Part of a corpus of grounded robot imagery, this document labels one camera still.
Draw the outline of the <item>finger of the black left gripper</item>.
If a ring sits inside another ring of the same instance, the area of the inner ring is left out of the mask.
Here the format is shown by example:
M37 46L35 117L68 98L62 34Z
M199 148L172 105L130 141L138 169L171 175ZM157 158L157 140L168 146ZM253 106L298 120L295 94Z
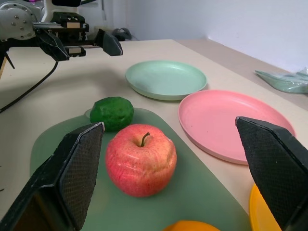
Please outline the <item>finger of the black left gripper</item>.
M123 55L123 49L118 39L102 29L99 29L96 34L94 46L101 47L110 56Z
M44 29L35 29L36 40L39 47L56 62L67 61L70 56L64 45L53 33Z

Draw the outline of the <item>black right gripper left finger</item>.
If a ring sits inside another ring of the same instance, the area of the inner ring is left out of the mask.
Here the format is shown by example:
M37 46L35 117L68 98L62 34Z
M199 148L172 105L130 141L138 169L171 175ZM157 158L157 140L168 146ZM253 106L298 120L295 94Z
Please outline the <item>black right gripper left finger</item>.
M66 134L0 222L2 231L79 231L96 185L104 124Z

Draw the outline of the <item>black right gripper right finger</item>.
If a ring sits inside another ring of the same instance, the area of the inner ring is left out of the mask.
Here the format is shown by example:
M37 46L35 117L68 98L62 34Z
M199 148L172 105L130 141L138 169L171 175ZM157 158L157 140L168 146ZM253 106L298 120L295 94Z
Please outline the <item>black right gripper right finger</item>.
M253 180L283 231L308 229L308 150L289 130L239 116L235 125Z

